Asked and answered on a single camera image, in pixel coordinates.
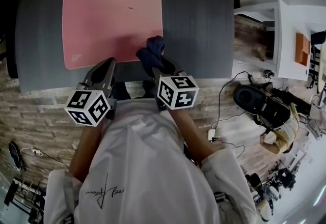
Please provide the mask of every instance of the floor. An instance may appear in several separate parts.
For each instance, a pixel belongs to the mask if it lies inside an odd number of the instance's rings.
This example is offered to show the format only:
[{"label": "floor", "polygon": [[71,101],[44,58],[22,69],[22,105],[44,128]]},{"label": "floor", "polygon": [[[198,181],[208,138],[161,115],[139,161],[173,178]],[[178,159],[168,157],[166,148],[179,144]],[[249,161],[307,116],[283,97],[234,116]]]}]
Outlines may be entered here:
[{"label": "floor", "polygon": [[[264,56],[268,50],[262,26],[242,17],[235,21],[234,51],[241,51],[255,57]],[[262,78],[262,69],[252,67],[241,62],[234,62],[233,74],[248,71],[258,82],[265,82]],[[199,96],[195,106],[189,111],[196,124],[207,133],[213,122],[217,119],[219,111],[219,92],[229,79],[201,79],[197,80],[200,87]],[[288,86],[290,91],[298,97],[310,100],[314,91],[306,91],[305,82],[296,80],[272,79],[276,88]],[[239,83],[249,83],[247,76],[241,74],[237,79],[227,85],[221,93],[221,120],[227,119],[243,112],[235,105],[232,99],[234,87]],[[131,96],[142,95],[140,82],[127,83]],[[8,77],[6,63],[0,64],[0,171],[7,177],[19,178],[19,173],[10,165],[8,142],[14,141],[19,148],[35,147],[56,160],[69,165],[78,145],[82,127],[75,125],[68,117],[63,107],[74,88],[51,89],[21,93],[19,80]],[[247,114],[221,121],[218,124],[216,137],[232,142],[235,145],[245,145],[245,152],[239,157],[239,162],[249,173],[256,172],[262,179],[268,175],[268,169],[278,160],[274,155],[259,145],[259,136],[264,129],[259,128]],[[300,136],[306,134],[301,130]],[[239,155],[243,148],[235,153]],[[31,150],[22,151],[27,171],[23,179],[44,187],[51,170],[62,169],[65,166],[54,161],[46,155],[35,156]]]}]

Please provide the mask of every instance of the hand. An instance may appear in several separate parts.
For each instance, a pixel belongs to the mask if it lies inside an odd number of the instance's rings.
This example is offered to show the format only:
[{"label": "hand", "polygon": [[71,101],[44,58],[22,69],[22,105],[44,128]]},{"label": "hand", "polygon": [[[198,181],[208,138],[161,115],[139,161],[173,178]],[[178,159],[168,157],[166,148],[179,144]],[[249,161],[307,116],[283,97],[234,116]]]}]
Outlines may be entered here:
[{"label": "hand", "polygon": [[267,133],[262,133],[261,134],[261,136],[260,136],[260,144],[264,144],[265,143],[266,135],[267,135]]}]

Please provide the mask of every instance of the orange box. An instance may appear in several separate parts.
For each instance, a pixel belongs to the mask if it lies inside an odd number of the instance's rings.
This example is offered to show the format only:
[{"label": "orange box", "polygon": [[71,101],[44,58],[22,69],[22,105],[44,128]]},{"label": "orange box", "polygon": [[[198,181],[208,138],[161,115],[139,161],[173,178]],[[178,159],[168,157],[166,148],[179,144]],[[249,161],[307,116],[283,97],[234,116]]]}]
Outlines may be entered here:
[{"label": "orange box", "polygon": [[295,38],[295,61],[304,66],[310,58],[310,41],[301,33],[296,34]]}]

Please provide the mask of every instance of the black equipment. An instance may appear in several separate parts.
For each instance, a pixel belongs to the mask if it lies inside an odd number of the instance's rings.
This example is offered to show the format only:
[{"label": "black equipment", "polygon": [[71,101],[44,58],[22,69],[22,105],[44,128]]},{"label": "black equipment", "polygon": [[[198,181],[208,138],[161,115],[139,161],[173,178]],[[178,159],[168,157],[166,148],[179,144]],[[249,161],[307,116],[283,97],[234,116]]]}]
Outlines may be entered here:
[{"label": "black equipment", "polygon": [[287,105],[273,96],[266,96],[263,91],[253,86],[238,86],[233,99],[242,109],[257,116],[261,124],[269,130],[282,126],[291,116]]},{"label": "black equipment", "polygon": [[19,154],[20,152],[17,145],[13,141],[11,141],[10,143],[8,143],[8,147],[9,147],[10,159],[13,163],[14,168],[17,171],[20,170],[26,171],[25,163]]},{"label": "black equipment", "polygon": [[45,206],[45,189],[40,190],[39,184],[33,187],[33,183],[24,184],[22,180],[15,183],[14,180],[5,197],[5,205],[13,204],[22,212],[29,215],[28,223],[43,224],[43,211]]},{"label": "black equipment", "polygon": [[268,205],[270,207],[271,210],[271,214],[274,214],[274,203],[273,200],[270,196],[270,192],[268,192],[268,187],[264,184],[262,184],[259,176],[254,173],[252,175],[245,175],[247,181],[249,182],[250,186],[255,189],[258,192],[258,195],[260,197],[259,201],[262,201],[263,199],[266,199],[268,202]]},{"label": "black equipment", "polygon": [[280,169],[276,176],[276,181],[281,182],[286,189],[292,190],[296,180],[295,175],[288,168]]},{"label": "black equipment", "polygon": [[314,85],[317,85],[318,82],[318,71],[316,71],[316,66],[319,69],[320,61],[320,50],[315,45],[322,45],[326,41],[326,31],[317,32],[311,35],[311,53],[312,59],[310,59],[310,69],[309,74],[312,78],[310,85],[307,89],[312,89]]}]

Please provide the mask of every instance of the pink mat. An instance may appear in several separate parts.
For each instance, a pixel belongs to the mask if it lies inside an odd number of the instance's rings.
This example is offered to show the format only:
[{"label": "pink mat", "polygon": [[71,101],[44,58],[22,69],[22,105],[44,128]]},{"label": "pink mat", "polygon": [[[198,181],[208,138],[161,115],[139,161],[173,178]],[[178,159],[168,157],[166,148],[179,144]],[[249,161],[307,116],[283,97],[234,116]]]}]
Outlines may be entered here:
[{"label": "pink mat", "polygon": [[62,41],[67,69],[115,57],[138,60],[146,39],[163,36],[161,0],[63,0]]}]

